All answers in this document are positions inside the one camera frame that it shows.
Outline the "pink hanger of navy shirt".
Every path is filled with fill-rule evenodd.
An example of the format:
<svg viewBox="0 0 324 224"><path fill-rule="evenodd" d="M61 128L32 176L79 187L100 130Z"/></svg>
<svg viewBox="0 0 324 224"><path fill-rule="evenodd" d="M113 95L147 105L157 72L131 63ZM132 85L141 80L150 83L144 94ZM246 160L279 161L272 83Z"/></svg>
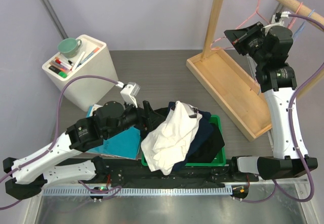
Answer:
<svg viewBox="0 0 324 224"><path fill-rule="evenodd" d="M303 5L303 3L301 2L297 8L297 11L298 12L301 8L301 6ZM264 26L261 31L263 32L264 34L264 37L268 34L270 28L273 28L275 26L282 26L282 27L285 27L285 19L289 18L289 14L291 14L291 12L289 11L279 11L279 13L281 13L281 18L279 18L279 21L276 21L275 18L276 18L276 12L275 14L273 15L272 19L270 20L270 22L268 22L260 13L259 13L259 6L260 6L260 0L258 1L258 4L256 6L256 10L255 12L249 17L252 18L253 16L255 15L258 15L260 18L262 18L264 21L266 21L266 26ZM296 21L296 17L295 18L292 18L292 20L289 22L289 24L287 25L287 28L288 29L291 29L294 25ZM254 78L255 78L255 81L256 83L259 83L257 81L257 77L256 77L256 71L257 71L257 64L255 63L255 61L253 60L252 57L250 56L247 56L248 57L248 61L249 61L249 65L250 65L250 69L251 71L254 73ZM260 86L260 90L258 92L258 94L260 94L262 92L262 87L261 87L261 84L259 84Z"/></svg>

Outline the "pink hanger of white shirt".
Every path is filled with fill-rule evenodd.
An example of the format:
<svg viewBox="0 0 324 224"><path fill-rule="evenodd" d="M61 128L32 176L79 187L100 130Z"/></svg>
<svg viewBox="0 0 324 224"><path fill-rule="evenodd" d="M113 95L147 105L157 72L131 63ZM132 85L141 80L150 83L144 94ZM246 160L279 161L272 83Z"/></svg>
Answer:
<svg viewBox="0 0 324 224"><path fill-rule="evenodd" d="M263 16L263 15L261 15L260 14L260 12L259 12L259 8L260 8L260 2L261 2L261 0L258 0L257 1L257 5L256 5L256 9L255 9L255 11L254 11L254 13L252 13L244 22L242 22L239 26L237 26L235 29L237 30L237 29L239 29L239 28L241 28L244 24L246 24L249 20L251 20L254 16L259 16L263 21L265 21L267 24L270 24L269 23L269 21ZM222 39L224 39L225 38L225 36L222 36L222 37L220 37L220 38L218 38L218 39L216 39L216 40L214 40L211 44L210 44L210 49L212 50L212 51L218 51L218 50L221 50L221 49L230 49L230 48L232 48L232 47L225 47L225 48L221 48L221 47L214 47L213 45L214 45L214 43L216 43L216 42L218 42L218 41L220 41L220 40L222 40Z"/></svg>

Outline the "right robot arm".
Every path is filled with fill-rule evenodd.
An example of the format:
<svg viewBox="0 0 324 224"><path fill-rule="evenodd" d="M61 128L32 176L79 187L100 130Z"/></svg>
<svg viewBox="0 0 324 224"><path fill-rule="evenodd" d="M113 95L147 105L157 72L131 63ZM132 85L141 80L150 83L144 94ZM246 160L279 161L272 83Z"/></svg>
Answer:
<svg viewBox="0 0 324 224"><path fill-rule="evenodd" d="M318 167L310 157L300 131L296 99L296 75L286 62L293 45L290 29L257 22L242 29L226 30L226 38L240 55L249 55L256 63L256 79L261 87L271 116L272 157L236 157L229 167L235 181L252 173L265 180L296 178Z"/></svg>

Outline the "navy blue t-shirt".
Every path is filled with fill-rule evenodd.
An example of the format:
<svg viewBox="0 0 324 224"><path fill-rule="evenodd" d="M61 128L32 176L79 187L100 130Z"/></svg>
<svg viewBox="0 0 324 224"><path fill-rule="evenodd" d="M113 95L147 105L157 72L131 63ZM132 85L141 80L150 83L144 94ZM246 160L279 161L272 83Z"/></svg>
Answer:
<svg viewBox="0 0 324 224"><path fill-rule="evenodd" d="M176 163L172 171L179 171L182 167L187 164L187 162L197 162L197 163L209 163L213 160L208 160L203 157L203 148L207 145L207 141L212 137L215 126L209 123L211 114L209 112L200 111L198 112L202 115L202 118L199 121L198 131L195 135L194 140L191 142L188 153L185 159L181 162Z"/></svg>

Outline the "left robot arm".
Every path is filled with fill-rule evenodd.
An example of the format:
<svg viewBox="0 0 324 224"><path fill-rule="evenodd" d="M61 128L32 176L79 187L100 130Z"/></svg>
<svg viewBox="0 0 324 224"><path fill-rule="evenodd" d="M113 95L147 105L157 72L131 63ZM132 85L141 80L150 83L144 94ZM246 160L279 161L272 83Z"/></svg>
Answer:
<svg viewBox="0 0 324 224"><path fill-rule="evenodd" d="M143 102L143 107L110 101L95 110L92 116L78 120L57 140L34 154L22 159L6 158L4 172L11 177L5 183L6 193L24 200L53 185L78 180L102 183L109 170L101 157L79 164L61 166L60 163L103 145L105 140L131 127L149 133L165 119L151 108L148 101Z"/></svg>

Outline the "light blue wire hanger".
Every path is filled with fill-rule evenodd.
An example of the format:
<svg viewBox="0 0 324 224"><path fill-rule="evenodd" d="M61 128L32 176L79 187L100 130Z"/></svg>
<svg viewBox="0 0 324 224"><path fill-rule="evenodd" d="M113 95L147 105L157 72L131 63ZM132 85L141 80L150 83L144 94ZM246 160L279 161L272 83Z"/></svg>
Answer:
<svg viewBox="0 0 324 224"><path fill-rule="evenodd" d="M310 17L314 12L315 12L315 9L313 9L313 10L308 14L307 17ZM300 26L296 29L296 31L293 33L292 38L293 38L294 41L298 38L298 36L300 35L300 33L303 32L303 30L304 30L304 28L305 28L305 25L306 25L306 20L304 20L304 21L300 24Z"/></svg>

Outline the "white t-shirt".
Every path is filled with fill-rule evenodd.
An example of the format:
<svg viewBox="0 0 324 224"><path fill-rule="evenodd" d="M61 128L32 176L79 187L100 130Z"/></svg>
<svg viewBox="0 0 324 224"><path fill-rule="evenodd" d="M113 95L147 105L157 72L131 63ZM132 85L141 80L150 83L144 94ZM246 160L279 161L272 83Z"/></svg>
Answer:
<svg viewBox="0 0 324 224"><path fill-rule="evenodd" d="M202 117L190 104L176 101L171 106L166 119L141 142L150 171L169 175L176 163L185 160Z"/></svg>

